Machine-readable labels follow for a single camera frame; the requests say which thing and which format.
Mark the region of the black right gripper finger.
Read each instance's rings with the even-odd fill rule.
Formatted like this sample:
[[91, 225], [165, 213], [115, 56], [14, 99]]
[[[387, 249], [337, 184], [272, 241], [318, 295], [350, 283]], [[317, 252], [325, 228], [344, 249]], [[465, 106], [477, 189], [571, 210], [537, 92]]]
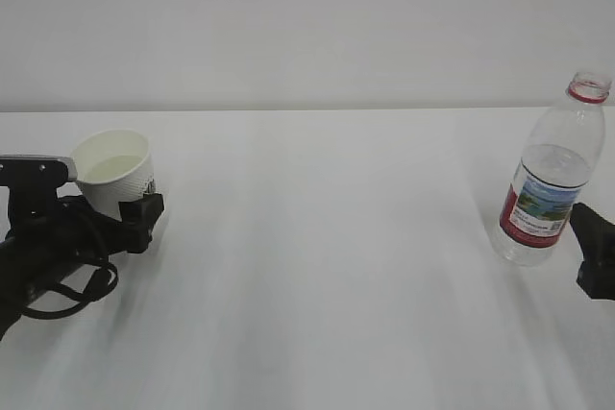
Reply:
[[613, 301], [614, 225], [583, 203], [574, 204], [569, 223], [583, 256], [578, 286], [592, 300]]

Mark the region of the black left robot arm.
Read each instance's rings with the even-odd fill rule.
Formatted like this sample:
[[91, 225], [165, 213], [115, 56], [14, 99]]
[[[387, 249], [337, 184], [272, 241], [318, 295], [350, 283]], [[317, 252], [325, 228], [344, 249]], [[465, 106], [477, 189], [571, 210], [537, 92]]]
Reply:
[[120, 218], [65, 196], [45, 211], [16, 213], [1, 243], [1, 333], [18, 320], [59, 320], [109, 295], [119, 282], [116, 253], [144, 253], [164, 211], [160, 193], [119, 204]]

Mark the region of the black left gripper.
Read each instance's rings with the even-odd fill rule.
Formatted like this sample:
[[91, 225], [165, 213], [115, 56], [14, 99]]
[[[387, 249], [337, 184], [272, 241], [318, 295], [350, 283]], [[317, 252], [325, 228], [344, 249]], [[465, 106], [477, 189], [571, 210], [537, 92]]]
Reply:
[[107, 295], [117, 285], [110, 255], [144, 253], [164, 212], [160, 193], [120, 202], [121, 220], [95, 211], [83, 196], [11, 188], [6, 239], [1, 243], [1, 293], [51, 291], [81, 266], [92, 266], [85, 295]]

